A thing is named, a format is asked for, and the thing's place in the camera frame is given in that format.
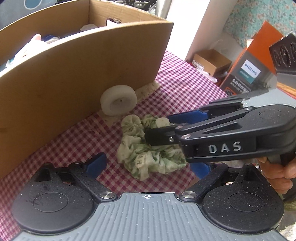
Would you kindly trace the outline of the person right hand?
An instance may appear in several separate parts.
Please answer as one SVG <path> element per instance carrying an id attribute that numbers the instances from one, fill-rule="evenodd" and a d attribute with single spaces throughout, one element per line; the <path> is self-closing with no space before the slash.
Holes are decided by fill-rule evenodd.
<path id="1" fill-rule="evenodd" d="M 295 178 L 296 174 L 295 159 L 286 166 L 270 163 L 267 157 L 262 157 L 258 160 L 262 174 L 277 193 L 286 194 L 288 190 L 292 189 L 292 179 Z"/>

